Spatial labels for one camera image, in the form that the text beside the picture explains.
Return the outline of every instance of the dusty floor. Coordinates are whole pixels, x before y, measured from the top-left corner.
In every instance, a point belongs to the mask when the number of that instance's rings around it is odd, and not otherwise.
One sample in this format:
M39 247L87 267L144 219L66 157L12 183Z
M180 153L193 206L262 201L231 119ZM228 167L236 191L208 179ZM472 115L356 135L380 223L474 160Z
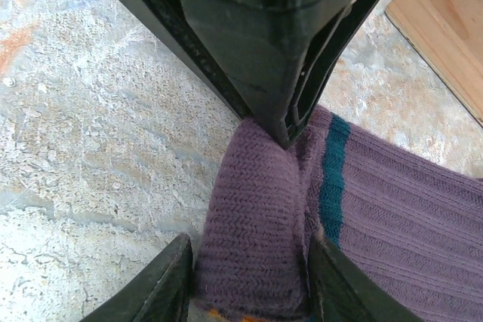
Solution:
M321 103L483 177L483 130L383 15L389 1ZM176 233L196 240L236 125L116 0L0 0L0 320L76 322Z

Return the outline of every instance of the black plastic object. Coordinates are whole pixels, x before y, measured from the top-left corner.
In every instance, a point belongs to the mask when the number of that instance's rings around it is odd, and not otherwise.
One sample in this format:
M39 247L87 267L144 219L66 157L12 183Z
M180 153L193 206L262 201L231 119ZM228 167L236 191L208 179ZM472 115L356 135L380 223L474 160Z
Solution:
M309 282L313 322L423 322L381 290L328 239L312 237Z
M120 0L238 117L284 148L378 0Z
M178 235L121 291L81 322L186 322L192 249Z

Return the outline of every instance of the plywood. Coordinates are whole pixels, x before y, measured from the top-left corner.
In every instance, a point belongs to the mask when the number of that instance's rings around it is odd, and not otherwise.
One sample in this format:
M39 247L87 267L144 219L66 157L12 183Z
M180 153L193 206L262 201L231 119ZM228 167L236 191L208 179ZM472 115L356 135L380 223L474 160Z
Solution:
M483 0L393 0L386 13L483 125Z

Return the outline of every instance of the knit fabric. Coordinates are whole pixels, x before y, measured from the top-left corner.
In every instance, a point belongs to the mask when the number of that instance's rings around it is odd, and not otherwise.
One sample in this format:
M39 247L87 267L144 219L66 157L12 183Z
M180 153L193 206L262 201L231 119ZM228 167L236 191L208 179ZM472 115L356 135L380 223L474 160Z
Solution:
M306 261L322 231L427 321L483 316L483 182L432 164L318 107L289 150L251 119L211 197L194 297L234 322L311 315Z

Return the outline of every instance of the ribbed sock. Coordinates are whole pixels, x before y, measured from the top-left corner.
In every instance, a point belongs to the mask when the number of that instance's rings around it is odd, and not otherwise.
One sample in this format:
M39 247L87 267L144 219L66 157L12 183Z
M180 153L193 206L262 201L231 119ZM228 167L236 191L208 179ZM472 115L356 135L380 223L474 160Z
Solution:
M483 182L322 107L286 151L253 120L241 123L211 197L197 303L237 322L306 320L308 243L322 228L422 319L482 319Z

